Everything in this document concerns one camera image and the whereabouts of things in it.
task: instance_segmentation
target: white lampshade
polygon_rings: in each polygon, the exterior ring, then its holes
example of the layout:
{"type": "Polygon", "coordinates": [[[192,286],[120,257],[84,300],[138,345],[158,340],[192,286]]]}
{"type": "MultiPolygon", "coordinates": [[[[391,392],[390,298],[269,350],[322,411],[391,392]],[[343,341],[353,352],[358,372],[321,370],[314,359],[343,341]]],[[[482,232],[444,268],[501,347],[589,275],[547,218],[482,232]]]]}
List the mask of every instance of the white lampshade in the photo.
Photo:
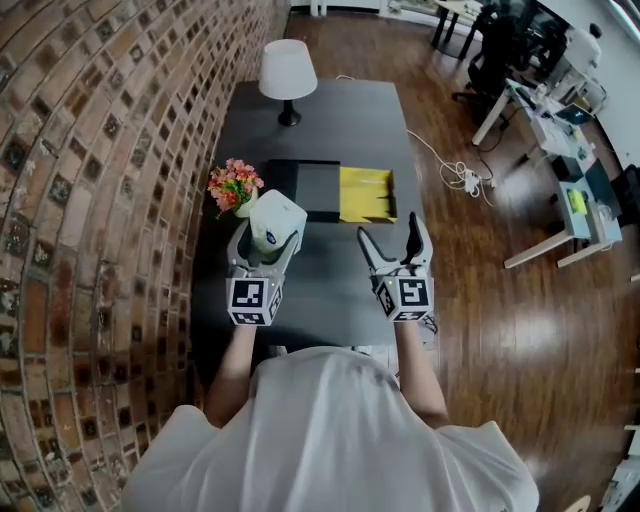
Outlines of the white lampshade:
{"type": "Polygon", "coordinates": [[[280,39],[264,47],[260,92],[267,98],[295,100],[318,87],[307,45],[296,39],[280,39]]]}

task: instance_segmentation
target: computer monitor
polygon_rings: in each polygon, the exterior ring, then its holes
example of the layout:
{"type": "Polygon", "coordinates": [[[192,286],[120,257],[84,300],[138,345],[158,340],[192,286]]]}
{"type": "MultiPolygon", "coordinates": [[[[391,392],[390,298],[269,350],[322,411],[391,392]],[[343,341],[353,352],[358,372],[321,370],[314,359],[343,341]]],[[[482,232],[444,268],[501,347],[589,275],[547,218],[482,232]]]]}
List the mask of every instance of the computer monitor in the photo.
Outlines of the computer monitor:
{"type": "Polygon", "coordinates": [[[607,171],[604,170],[602,162],[596,160],[589,170],[585,173],[589,188],[598,203],[607,205],[611,208],[611,215],[615,218],[622,215],[622,208],[616,196],[607,171]]]}
{"type": "Polygon", "coordinates": [[[558,110],[558,112],[553,115],[575,126],[584,124],[593,118],[593,116],[589,114],[589,112],[579,107],[575,103],[572,103],[568,107],[564,107],[562,110],[558,110]]]}

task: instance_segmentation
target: table lamp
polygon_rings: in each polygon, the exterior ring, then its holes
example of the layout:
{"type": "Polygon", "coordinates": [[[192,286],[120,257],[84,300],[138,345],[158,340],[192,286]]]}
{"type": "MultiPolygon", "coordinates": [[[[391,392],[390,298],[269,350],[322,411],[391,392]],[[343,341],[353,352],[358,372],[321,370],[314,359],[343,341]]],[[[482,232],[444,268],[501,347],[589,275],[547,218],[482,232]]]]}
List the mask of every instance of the table lamp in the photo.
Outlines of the table lamp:
{"type": "Polygon", "coordinates": [[[280,39],[264,47],[260,69],[260,92],[267,98],[284,100],[278,121],[295,126],[301,115],[293,108],[293,100],[315,91],[316,72],[307,45],[296,39],[280,39]]]}

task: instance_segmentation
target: yellow object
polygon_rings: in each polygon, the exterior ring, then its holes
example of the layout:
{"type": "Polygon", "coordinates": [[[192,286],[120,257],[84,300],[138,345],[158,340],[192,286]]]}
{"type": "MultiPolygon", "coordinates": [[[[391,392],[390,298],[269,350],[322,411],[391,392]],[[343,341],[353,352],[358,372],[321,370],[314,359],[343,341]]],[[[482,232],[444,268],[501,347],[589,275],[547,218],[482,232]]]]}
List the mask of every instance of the yellow object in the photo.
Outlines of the yellow object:
{"type": "Polygon", "coordinates": [[[582,192],[580,190],[576,190],[572,188],[567,192],[569,196],[569,203],[571,203],[571,209],[573,213],[581,213],[582,215],[587,214],[587,205],[584,203],[584,197],[582,197],[582,192]]]}
{"type": "Polygon", "coordinates": [[[340,222],[396,220],[392,171],[340,167],[340,222]]]}

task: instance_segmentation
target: white t-shirt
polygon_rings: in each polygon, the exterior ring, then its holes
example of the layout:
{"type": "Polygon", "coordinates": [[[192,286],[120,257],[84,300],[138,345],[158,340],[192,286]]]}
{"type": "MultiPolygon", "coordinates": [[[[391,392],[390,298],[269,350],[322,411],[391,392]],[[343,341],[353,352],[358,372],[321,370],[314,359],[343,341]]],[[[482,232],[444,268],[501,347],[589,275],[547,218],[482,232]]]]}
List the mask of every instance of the white t-shirt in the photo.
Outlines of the white t-shirt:
{"type": "Polygon", "coordinates": [[[582,28],[571,33],[571,43],[564,52],[564,57],[581,74],[585,75],[592,69],[593,63],[600,64],[602,50],[598,40],[582,28]]]}
{"type": "Polygon", "coordinates": [[[495,422],[427,427],[368,356],[312,348],[258,366],[222,429],[178,407],[133,471],[124,512],[534,512],[495,422]]]}

